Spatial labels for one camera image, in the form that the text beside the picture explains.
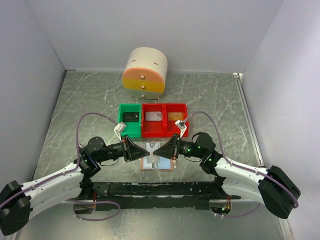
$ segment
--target gray marble surface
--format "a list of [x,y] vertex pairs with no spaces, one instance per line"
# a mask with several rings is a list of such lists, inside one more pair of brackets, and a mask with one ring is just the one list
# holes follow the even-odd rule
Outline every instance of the gray marble surface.
[[[98,112],[113,119],[118,117],[120,103],[186,103],[188,113],[203,110],[217,122],[225,152],[235,161],[258,166],[254,146],[250,137],[245,111],[236,80],[231,74],[221,73],[168,73],[165,92],[159,101],[137,99],[129,96],[122,86],[121,73],[92,73],[68,71],[56,103],[48,133],[37,164],[34,179],[39,179],[62,169],[73,162],[76,156],[76,126],[82,115]],[[113,132],[114,124],[99,116],[87,116],[80,126],[79,142],[86,145],[94,136],[105,143],[119,142]],[[217,134],[210,120],[202,114],[190,120],[189,137],[198,132],[207,132],[218,145]],[[168,138],[133,139],[145,147],[146,142]],[[141,171],[140,161],[130,163],[123,159],[102,170],[91,179],[95,182],[177,182],[212,181],[196,162],[183,157],[177,160],[174,170]]]

